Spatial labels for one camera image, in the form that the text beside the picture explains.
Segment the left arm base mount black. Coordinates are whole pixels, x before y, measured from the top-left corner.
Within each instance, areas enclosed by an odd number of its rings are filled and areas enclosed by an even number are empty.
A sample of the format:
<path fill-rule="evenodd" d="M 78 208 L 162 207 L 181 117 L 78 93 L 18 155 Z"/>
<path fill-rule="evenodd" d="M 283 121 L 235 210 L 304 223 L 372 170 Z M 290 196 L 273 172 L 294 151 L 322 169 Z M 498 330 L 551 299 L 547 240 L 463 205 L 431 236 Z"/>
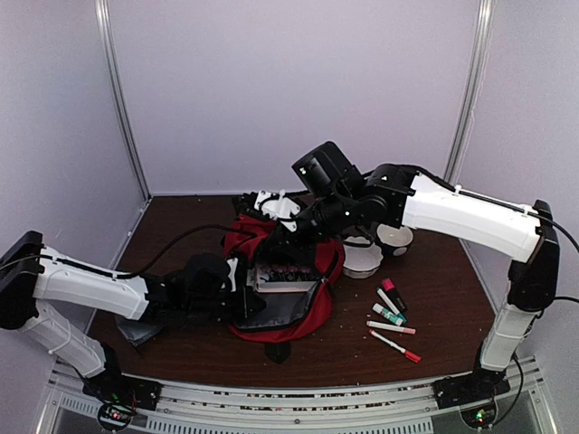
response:
<path fill-rule="evenodd" d="M 131 410 L 155 410 L 162 385 L 123 374 L 115 351 L 106 344 L 103 349 L 104 371 L 93 377 L 81 377 L 83 392 L 103 403 L 117 404 Z"/>

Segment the pink highlighter marker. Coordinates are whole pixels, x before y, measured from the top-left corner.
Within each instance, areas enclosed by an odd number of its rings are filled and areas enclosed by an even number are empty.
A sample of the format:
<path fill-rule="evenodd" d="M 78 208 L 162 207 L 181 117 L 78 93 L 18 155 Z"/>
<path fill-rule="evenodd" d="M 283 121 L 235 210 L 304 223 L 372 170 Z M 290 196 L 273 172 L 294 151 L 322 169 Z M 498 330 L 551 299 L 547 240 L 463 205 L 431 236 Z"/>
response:
<path fill-rule="evenodd" d="M 381 282 L 381 287 L 388 299 L 393 302 L 399 312 L 405 313 L 408 310 L 407 304 L 404 302 L 401 294 L 391 279 L 384 279 Z"/>

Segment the paperback book with pink flowers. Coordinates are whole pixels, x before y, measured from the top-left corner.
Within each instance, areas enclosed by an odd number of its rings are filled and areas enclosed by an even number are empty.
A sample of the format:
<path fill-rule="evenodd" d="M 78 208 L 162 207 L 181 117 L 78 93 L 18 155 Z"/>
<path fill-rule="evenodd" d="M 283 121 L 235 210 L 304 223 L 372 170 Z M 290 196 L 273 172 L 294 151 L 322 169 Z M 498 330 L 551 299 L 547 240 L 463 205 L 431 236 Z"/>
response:
<path fill-rule="evenodd" d="M 261 294 L 308 292 L 318 281 L 311 268 L 261 264 L 255 269 L 254 289 Z"/>

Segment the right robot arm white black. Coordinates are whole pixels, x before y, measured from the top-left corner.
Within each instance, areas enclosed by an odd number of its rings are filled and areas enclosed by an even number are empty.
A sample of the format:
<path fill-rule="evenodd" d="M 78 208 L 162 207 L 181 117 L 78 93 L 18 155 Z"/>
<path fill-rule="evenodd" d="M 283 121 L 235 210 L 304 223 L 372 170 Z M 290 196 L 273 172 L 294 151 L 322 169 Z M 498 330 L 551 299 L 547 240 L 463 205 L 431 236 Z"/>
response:
<path fill-rule="evenodd" d="M 296 168 L 316 201 L 300 207 L 284 192 L 260 191 L 254 209 L 282 223 L 294 241 L 331 237 L 355 225 L 435 231 L 497 250 L 511 259 L 508 293 L 481 345 L 479 367 L 464 379 L 470 398 L 498 385 L 535 314 L 555 300 L 560 246 L 547 203 L 503 202 L 446 184 L 412 165 L 379 165 L 361 174 L 354 165 Z"/>

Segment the red backpack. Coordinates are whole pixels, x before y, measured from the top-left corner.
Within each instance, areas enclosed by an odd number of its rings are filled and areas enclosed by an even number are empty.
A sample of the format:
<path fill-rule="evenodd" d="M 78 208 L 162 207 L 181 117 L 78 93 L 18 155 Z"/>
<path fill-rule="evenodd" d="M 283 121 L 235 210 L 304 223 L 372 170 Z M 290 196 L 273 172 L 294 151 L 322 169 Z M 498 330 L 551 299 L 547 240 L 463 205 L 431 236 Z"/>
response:
<path fill-rule="evenodd" d="M 231 332 L 244 341 L 263 344 L 264 353 L 275 363 L 284 363 L 291 354 L 291 343 L 318 331 L 330 318 L 332 286 L 342 272 L 345 252 L 335 240 L 317 242 L 300 249 L 268 248 L 266 240 L 276 227 L 247 215 L 233 222 L 233 233 L 225 235 L 227 257 L 247 259 L 247 283 L 254 289 L 255 269 L 261 264 L 295 265 L 311 268 L 318 281 L 308 291 L 289 294 L 255 293 L 265 300 L 265 309 L 244 321 L 232 321 Z"/>

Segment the grey pencil pouch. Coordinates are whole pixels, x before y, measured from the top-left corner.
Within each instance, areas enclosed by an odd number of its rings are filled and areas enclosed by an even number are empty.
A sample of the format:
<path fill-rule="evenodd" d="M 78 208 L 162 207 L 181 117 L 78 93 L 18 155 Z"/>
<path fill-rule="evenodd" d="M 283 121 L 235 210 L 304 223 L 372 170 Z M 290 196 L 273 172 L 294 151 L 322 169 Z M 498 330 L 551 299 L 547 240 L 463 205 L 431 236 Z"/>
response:
<path fill-rule="evenodd" d="M 117 329 L 125 340 L 133 347 L 138 347 L 156 337 L 162 330 L 162 325 L 150 325 L 123 316 L 115 316 Z"/>

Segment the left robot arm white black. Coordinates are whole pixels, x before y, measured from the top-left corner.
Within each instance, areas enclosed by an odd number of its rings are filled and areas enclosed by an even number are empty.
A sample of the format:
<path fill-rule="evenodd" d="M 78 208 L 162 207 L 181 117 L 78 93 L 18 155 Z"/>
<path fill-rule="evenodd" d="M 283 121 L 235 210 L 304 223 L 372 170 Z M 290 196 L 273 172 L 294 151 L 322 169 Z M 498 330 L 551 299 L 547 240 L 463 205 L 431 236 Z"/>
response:
<path fill-rule="evenodd" d="M 244 259 L 194 255 L 165 276 L 122 273 L 71 259 L 26 232 L 1 258 L 1 327 L 31 335 L 72 365 L 110 401 L 122 401 L 130 383 L 114 353 L 87 337 L 52 307 L 53 301 L 92 307 L 152 326 L 193 321 L 243 321 L 265 307 L 246 283 Z"/>

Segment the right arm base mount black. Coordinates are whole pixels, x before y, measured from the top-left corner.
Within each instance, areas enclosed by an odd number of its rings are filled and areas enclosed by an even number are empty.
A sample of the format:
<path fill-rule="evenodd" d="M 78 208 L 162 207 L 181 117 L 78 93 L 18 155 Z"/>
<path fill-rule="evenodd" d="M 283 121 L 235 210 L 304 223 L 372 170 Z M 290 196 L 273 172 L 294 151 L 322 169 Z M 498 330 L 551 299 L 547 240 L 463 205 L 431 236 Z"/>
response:
<path fill-rule="evenodd" d="M 477 368 L 471 373 L 445 377 L 432 384 L 434 398 L 440 410 L 490 400 L 510 391 L 506 372 Z"/>

